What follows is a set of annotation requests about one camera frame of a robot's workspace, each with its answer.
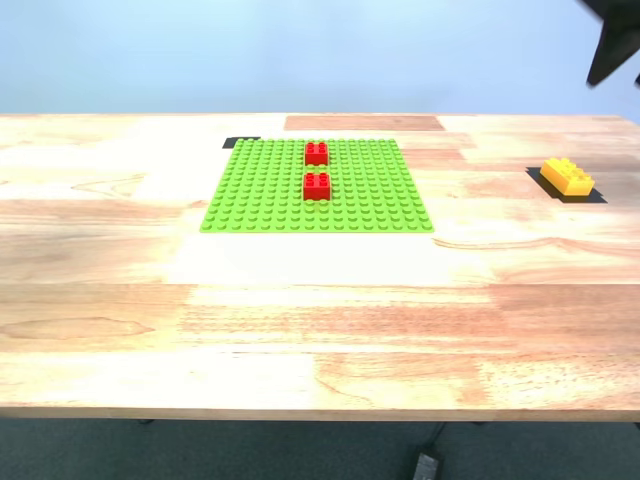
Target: red lego brick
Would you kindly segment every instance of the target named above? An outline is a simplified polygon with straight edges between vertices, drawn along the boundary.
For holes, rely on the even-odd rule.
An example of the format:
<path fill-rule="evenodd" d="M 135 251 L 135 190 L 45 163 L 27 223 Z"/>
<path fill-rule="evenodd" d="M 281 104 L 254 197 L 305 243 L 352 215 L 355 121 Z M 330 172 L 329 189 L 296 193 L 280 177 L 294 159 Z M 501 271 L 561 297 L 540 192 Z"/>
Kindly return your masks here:
<path fill-rule="evenodd" d="M 331 181 L 328 173 L 307 173 L 303 180 L 304 200 L 331 200 Z"/>
<path fill-rule="evenodd" d="M 304 147 L 305 165 L 329 165 L 329 149 L 324 142 L 307 143 Z"/>

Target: blue wall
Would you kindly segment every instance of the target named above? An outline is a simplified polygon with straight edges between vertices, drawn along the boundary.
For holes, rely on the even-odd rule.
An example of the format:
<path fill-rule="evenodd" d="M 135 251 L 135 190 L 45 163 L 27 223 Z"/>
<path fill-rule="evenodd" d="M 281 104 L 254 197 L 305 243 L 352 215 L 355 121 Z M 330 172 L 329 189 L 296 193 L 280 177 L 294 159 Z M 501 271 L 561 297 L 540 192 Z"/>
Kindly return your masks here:
<path fill-rule="evenodd" d="M 585 78 L 577 0 L 22 0 L 0 6 L 0 111 L 613 113 L 637 58 Z"/>

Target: wooden table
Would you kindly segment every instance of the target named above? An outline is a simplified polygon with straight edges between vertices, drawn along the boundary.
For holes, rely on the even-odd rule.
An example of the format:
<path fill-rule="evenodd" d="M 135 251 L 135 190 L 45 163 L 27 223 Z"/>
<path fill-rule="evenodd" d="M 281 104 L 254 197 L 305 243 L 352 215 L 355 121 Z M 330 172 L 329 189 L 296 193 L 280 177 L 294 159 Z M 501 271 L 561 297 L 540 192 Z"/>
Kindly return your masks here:
<path fill-rule="evenodd" d="M 395 138 L 433 235 L 200 234 L 232 136 Z M 640 127 L 0 117 L 0 414 L 640 421 Z M 569 156 L 608 203 L 552 199 Z"/>

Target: yellow lego brick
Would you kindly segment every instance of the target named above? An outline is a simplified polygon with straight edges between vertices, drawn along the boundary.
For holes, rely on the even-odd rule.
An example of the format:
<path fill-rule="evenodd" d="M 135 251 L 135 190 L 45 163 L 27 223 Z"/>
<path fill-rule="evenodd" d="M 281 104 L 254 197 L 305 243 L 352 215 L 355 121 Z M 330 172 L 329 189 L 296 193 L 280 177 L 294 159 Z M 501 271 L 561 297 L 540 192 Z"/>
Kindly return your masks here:
<path fill-rule="evenodd" d="M 542 165 L 540 174 L 566 196 L 586 197 L 595 185 L 591 176 L 568 158 L 550 158 Z"/>

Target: gray carpet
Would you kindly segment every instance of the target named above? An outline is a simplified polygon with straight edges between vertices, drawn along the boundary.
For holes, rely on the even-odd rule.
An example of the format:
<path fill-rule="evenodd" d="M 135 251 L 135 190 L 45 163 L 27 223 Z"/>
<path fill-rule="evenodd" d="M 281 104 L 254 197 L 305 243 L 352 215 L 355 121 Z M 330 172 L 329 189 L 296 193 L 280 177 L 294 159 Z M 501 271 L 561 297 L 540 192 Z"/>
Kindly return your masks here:
<path fill-rule="evenodd" d="M 0 420 L 1 480 L 404 480 L 432 423 Z M 443 480 L 637 480 L 633 424 L 450 423 Z"/>

